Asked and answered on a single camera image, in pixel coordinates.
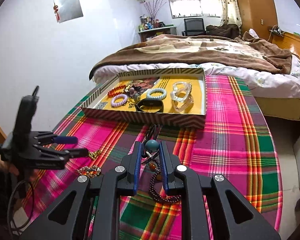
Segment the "striped tray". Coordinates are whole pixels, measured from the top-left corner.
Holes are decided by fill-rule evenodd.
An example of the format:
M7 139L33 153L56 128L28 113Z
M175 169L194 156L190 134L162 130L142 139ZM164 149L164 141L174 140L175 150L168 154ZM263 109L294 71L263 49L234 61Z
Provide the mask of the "striped tray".
M130 112L118 110L95 109L97 104L114 88L119 82L126 80L144 79L149 77L163 76L191 76L203 82L202 114L180 114L180 113L149 113L149 112ZM95 91L85 100L81 109L87 117L100 118L111 121L136 122L143 124L163 124L169 126L203 128L206 118L206 83L204 70L202 68L170 68L170 69L151 69L123 72L116 75L113 79L98 85Z

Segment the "brown blanket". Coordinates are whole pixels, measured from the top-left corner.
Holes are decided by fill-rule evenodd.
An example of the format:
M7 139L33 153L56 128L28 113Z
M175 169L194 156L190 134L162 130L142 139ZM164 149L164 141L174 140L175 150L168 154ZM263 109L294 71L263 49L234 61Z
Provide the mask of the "brown blanket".
M290 74L292 54L279 49L263 39L255 39L249 33L242 40L236 38L175 35L159 35L150 41L131 45L105 57L91 70L104 65L152 64L152 63L221 63L227 66L245 67L272 74Z
M222 26L208 25L206 31L207 35L227 37L230 39L240 36L240 29L237 24L223 24Z

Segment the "white bedsheet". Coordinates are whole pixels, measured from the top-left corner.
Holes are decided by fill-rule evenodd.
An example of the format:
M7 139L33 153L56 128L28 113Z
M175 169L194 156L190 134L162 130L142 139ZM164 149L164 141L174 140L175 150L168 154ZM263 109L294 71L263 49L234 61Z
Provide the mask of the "white bedsheet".
M200 67L206 75L234 76L241 78L248 85L253 96L263 98L300 98L300 60L292 56L290 75L259 72L244 67L231 67L219 63L204 63L188 65L185 63L170 64L130 64L107 65L98 68L94 73L96 83L104 82L121 72L158 69L158 68L187 68Z

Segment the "orange bead bracelet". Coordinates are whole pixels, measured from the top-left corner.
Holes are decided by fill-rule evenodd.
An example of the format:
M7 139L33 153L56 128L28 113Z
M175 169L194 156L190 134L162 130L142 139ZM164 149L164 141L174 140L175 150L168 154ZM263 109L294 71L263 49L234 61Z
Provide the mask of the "orange bead bracelet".
M121 90L121 89L125 89L125 87L126 87L126 85L121 85L121 86L117 86L117 87L111 89L111 90L108 92L108 97L109 97L109 98L113 98L113 97L115 97L115 96L117 96L117 95L122 94L122 91L121 91L121 92L116 92L116 91Z

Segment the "curtain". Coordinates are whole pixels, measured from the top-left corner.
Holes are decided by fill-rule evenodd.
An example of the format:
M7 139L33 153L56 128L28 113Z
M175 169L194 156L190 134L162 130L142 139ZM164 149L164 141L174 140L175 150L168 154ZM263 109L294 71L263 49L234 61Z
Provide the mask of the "curtain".
M237 24L239 27L242 25L239 6L237 0L218 0L222 4L222 20L223 24Z

